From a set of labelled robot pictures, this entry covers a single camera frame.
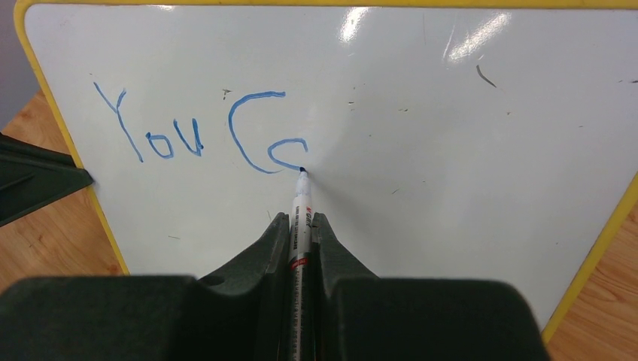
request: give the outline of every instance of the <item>white marker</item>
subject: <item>white marker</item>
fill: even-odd
[[[293,213],[290,220],[290,298],[288,312],[284,313],[286,336],[285,351],[280,359],[305,361],[314,359],[311,309],[310,228],[312,205],[308,172],[299,168]]]

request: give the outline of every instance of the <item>blue ink line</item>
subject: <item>blue ink line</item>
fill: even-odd
[[[237,110],[239,105],[242,105],[251,99],[270,98],[273,96],[277,98],[283,98],[286,96],[286,92],[280,92],[280,93],[279,92],[263,92],[263,93],[248,94],[244,96],[243,98],[239,99],[237,102],[235,102],[235,104],[233,104],[232,107],[230,107],[230,112],[228,113],[228,129],[230,129],[230,134],[232,135],[232,139],[235,141],[237,148],[239,148],[239,151],[242,152],[242,156],[244,156],[244,159],[246,159],[246,162],[248,162],[248,164],[251,165],[251,167],[255,168],[257,171],[261,171],[262,173],[266,173],[266,174],[274,174],[280,171],[267,171],[255,165],[254,163],[252,163],[250,158],[248,158],[248,156],[246,155],[246,152],[244,151],[242,144],[239,143],[239,140],[237,139],[237,135],[235,134],[235,128],[232,125],[232,116],[235,115],[235,111]]]
[[[104,93],[102,93],[102,90],[100,89],[99,85],[95,81],[93,82],[93,85],[96,86],[96,90],[98,91],[102,99],[104,99],[108,107],[117,115],[117,119],[120,121],[120,126],[122,127],[124,134],[126,134],[126,137],[129,139],[129,142],[131,143],[131,147],[133,147],[133,150],[138,154],[139,161],[143,163],[144,159],[142,159],[138,148],[135,146],[135,143],[133,143],[133,139],[131,138],[131,135],[126,130],[126,127],[124,126],[124,121],[122,120],[122,114],[120,113],[120,105],[122,104],[122,99],[124,99],[124,96],[126,95],[126,89],[122,89],[120,96],[117,97],[117,105],[113,106],[111,102],[108,101],[108,99],[106,99],[106,96],[104,95]]]
[[[182,143],[184,143],[186,148],[191,153],[195,154],[196,156],[202,156],[202,149],[204,149],[204,146],[202,145],[202,142],[199,140],[199,127],[197,126],[197,120],[193,118],[193,133],[195,133],[195,150],[193,150],[193,148],[191,148],[190,145],[188,145],[188,143],[186,142],[186,139],[184,139],[184,136],[181,134],[181,131],[179,130],[179,126],[178,126],[178,120],[173,119],[173,126],[175,127],[175,130],[177,131]]]
[[[150,132],[148,132],[146,133],[146,139],[148,139],[148,144],[150,144],[150,146],[153,148],[153,150],[155,150],[155,153],[157,153],[158,156],[161,156],[164,159],[171,159],[173,156],[175,156],[175,153],[173,153],[173,146],[164,134],[151,135]],[[159,150],[157,150],[157,148],[155,148],[155,144],[153,143],[153,141],[157,141],[160,139],[165,141],[166,145],[169,146],[169,154],[163,155],[160,153]]]
[[[280,141],[276,141],[270,147],[268,147],[268,156],[276,164],[279,164],[279,165],[284,166],[286,168],[292,169],[294,171],[298,171],[299,170],[299,166],[298,165],[292,165],[290,163],[282,162],[281,160],[275,158],[275,156],[272,155],[272,151],[276,147],[279,147],[280,145],[284,145],[284,144],[288,144],[288,143],[300,143],[301,145],[303,145],[303,150],[305,150],[306,153],[308,152],[308,144],[306,144],[304,138],[290,138],[290,139],[281,139]]]

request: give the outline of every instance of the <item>whiteboard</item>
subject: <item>whiteboard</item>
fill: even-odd
[[[506,281],[543,326],[638,169],[635,12],[33,5],[25,24],[133,274],[215,270],[289,212],[303,165],[373,272]]]

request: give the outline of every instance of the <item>wooden floor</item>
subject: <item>wooden floor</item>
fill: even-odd
[[[3,134],[67,153],[41,93]],[[118,275],[122,271],[81,190],[0,228],[0,292],[34,275]],[[554,359],[638,359],[638,207],[548,344]]]

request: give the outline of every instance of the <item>yellow frame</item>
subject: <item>yellow frame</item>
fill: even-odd
[[[80,155],[77,153],[71,135],[68,133],[62,115],[51,93],[51,89],[44,79],[38,60],[35,58],[29,39],[26,37],[24,16],[27,9],[34,4],[93,4],[93,5],[294,5],[294,6],[391,6],[391,7],[415,7],[415,8],[554,8],[554,9],[638,9],[637,0],[17,0],[14,8],[14,22],[20,43],[26,57],[31,63],[35,77],[47,98],[49,106],[56,118],[58,127],[62,131],[68,150],[79,168],[83,168]],[[106,235],[113,247],[115,256],[125,274],[129,274],[120,248],[117,246],[111,228],[100,207],[93,186],[88,189],[89,197],[93,202],[100,222],[106,231]],[[548,343],[556,332],[558,325],[567,314],[572,303],[585,286],[587,279],[603,257],[605,250],[612,239],[618,233],[621,224],[638,202],[638,174],[633,177],[627,191],[622,196],[616,209],[607,221],[603,230],[598,235],[591,250],[576,272],[572,283],[567,288],[563,298],[556,306],[553,315],[542,331],[542,339]]]

